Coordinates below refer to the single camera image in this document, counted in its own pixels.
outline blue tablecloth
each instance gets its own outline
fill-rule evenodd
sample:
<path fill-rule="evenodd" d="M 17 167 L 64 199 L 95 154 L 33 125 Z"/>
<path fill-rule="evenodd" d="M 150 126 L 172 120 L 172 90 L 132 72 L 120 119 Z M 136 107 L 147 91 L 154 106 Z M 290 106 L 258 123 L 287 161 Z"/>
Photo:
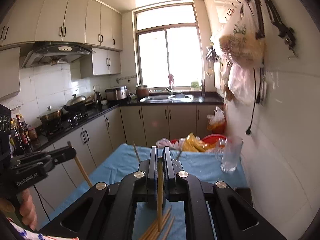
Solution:
<path fill-rule="evenodd" d="M 140 159 L 146 160 L 150 157 L 150 148 L 137 147 Z M 172 158 L 176 159 L 178 151 L 171 150 Z M 183 169 L 190 174 L 197 176 L 201 181 L 214 183 L 218 180 L 225 181 L 231 187 L 247 187 L 244 171 L 241 164 L 232 173 L 224 173 L 220 169 L 220 162 L 211 153 L 193 153 L 182 152 L 179 161 L 182 163 Z M 104 181 L 107 184 L 113 184 L 121 181 L 121 179 L 137 171 L 139 162 L 136 158 L 133 147 L 127 144 L 120 145 L 94 172 L 90 174 L 92 184 Z M 86 182 L 77 187 L 69 197 L 49 215 L 50 219 L 55 218 L 76 199 L 89 189 Z M 167 202 L 165 210 L 172 206 L 171 216 L 175 215 L 175 221 L 172 225 L 167 239 L 186 239 L 185 218 L 183 202 Z M 135 216 L 132 240 L 139 237 L 147 230 L 150 224 L 156 218 L 156 210 L 149 209 L 145 203 L 138 203 Z"/>

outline window pane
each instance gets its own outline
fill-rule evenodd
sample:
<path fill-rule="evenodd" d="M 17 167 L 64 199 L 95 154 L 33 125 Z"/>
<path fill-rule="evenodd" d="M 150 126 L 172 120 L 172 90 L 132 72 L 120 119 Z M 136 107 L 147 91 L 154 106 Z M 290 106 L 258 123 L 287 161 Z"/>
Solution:
<path fill-rule="evenodd" d="M 169 86 L 164 31 L 139 35 L 142 81 L 148 87 Z"/>
<path fill-rule="evenodd" d="M 137 13 L 138 30 L 168 24 L 195 22 L 196 18 L 191 4 L 168 6 Z"/>
<path fill-rule="evenodd" d="M 167 29 L 170 73 L 174 86 L 201 86 L 202 60 L 196 27 Z"/>

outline power cord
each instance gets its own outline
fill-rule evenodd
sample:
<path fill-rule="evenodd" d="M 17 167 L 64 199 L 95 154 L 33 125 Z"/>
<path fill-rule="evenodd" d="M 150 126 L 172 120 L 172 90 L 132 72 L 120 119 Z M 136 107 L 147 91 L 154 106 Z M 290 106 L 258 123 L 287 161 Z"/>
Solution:
<path fill-rule="evenodd" d="M 250 122 L 250 125 L 249 125 L 248 129 L 245 131 L 246 135 L 250 135 L 251 134 L 251 126 L 252 126 L 252 121 L 253 121 L 254 107 L 256 106 L 256 100 L 257 100 L 257 88 L 256 88 L 257 82 L 256 82 L 256 72 L 255 72 L 254 69 L 253 69 L 253 76 L 254 76 L 254 102 L 253 102 L 253 110 L 252 110 L 251 122 Z"/>
<path fill-rule="evenodd" d="M 39 199 L 40 199 L 40 202 L 41 202 L 42 208 L 43 208 L 43 210 L 44 210 L 45 214 L 47 215 L 47 218 L 49 219 L 49 222 L 50 222 L 51 220 L 50 220 L 49 215 L 48 215 L 48 213 L 46 212 L 46 210 L 45 210 L 45 208 L 44 208 L 44 206 L 43 206 L 43 203 L 42 203 L 42 200 L 41 200 L 40 194 L 39 194 L 39 192 L 38 192 L 38 190 L 37 190 L 36 186 L 33 186 L 33 187 L 35 188 L 35 190 L 36 190 L 36 192 L 37 192 L 37 194 L 38 194 L 38 196 L 39 196 Z"/>

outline window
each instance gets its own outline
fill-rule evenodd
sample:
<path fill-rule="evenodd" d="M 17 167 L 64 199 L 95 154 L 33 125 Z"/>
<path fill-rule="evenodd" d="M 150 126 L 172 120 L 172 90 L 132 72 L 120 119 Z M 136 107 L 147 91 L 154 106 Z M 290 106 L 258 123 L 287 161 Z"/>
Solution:
<path fill-rule="evenodd" d="M 140 82 L 149 88 L 201 86 L 202 56 L 192 4 L 161 7 L 136 14 Z"/>

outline range hood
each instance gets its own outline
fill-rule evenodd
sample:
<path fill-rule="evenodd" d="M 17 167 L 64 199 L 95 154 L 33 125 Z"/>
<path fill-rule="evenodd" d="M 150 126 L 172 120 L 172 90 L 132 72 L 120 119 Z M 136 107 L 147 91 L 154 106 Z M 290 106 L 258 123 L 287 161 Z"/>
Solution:
<path fill-rule="evenodd" d="M 70 42 L 36 42 L 24 59 L 21 68 L 73 62 L 94 53 L 91 49 Z"/>

